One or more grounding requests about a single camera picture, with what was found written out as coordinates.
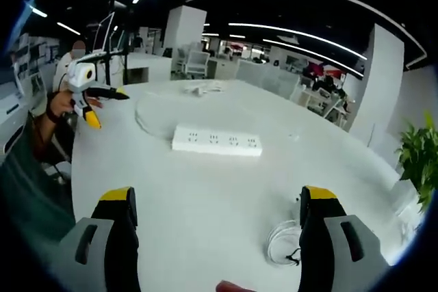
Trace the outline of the person's left hand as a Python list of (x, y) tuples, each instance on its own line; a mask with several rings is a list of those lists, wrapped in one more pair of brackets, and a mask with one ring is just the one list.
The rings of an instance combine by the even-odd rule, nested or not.
[(68, 90), (58, 92), (52, 98), (49, 109), (57, 118), (61, 117), (65, 113), (73, 111), (72, 97), (73, 93)]

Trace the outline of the person's right hand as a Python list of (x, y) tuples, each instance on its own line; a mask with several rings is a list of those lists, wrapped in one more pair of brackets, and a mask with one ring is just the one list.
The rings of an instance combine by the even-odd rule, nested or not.
[(245, 289), (239, 285), (236, 285), (232, 282), (223, 280), (216, 286), (216, 292), (254, 292), (250, 289)]

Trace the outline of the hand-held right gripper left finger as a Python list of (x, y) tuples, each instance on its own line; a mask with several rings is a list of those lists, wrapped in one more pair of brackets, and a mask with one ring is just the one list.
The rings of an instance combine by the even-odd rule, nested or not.
[(56, 278), (65, 291), (139, 291), (138, 216), (133, 187), (104, 193), (90, 217), (60, 241)]

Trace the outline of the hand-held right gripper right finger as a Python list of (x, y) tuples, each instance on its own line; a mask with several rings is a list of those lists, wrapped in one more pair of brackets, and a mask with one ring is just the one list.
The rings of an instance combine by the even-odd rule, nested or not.
[(379, 238), (337, 196), (304, 186), (300, 199), (299, 291), (369, 291), (389, 269)]

